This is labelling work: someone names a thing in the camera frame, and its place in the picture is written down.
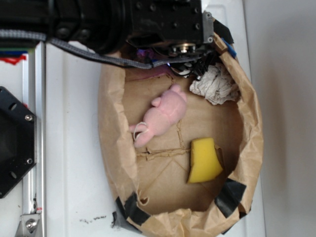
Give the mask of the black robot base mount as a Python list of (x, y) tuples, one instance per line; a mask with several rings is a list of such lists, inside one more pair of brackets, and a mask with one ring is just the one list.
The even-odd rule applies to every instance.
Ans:
[(36, 116), (5, 87), (0, 88), (0, 197), (35, 166)]

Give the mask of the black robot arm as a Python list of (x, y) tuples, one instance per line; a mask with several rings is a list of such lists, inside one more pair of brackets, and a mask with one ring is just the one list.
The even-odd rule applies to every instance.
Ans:
[(121, 68), (198, 62), (214, 51), (212, 15), (199, 0), (3, 0), (0, 58), (16, 64), (49, 43)]

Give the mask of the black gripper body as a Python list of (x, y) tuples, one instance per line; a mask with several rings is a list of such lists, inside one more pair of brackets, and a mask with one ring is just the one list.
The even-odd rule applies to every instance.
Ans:
[(131, 45), (152, 48), (180, 70), (188, 57), (188, 69), (197, 77), (207, 72), (214, 53), (214, 27), (212, 14), (202, 10), (201, 1), (133, 0), (130, 10)]

